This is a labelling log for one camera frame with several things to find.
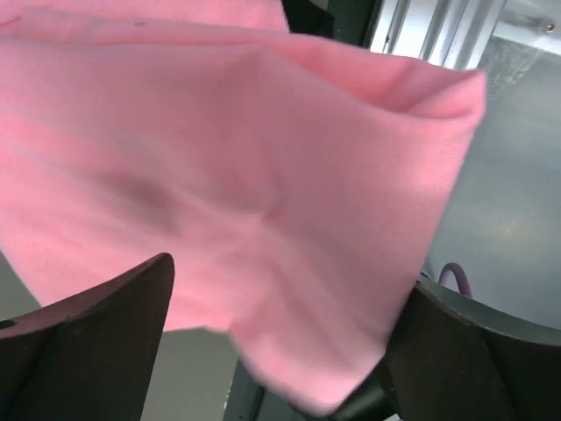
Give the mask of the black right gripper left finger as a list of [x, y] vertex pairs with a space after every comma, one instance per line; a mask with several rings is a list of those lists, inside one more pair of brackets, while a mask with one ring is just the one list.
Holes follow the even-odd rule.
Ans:
[[137, 421], [174, 286], [161, 253], [94, 288], [1, 323], [1, 418]]

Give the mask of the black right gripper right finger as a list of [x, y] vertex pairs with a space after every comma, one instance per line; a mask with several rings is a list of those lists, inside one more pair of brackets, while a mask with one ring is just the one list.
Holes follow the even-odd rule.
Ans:
[[404, 420], [558, 420], [560, 331], [420, 277], [387, 345], [383, 389]]

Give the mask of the pink t shirt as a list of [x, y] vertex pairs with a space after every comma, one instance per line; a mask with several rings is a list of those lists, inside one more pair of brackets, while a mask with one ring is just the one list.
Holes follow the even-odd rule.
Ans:
[[278, 1], [4, 1], [1, 249], [42, 304], [170, 253], [166, 329], [228, 333], [324, 415], [382, 358], [485, 102]]

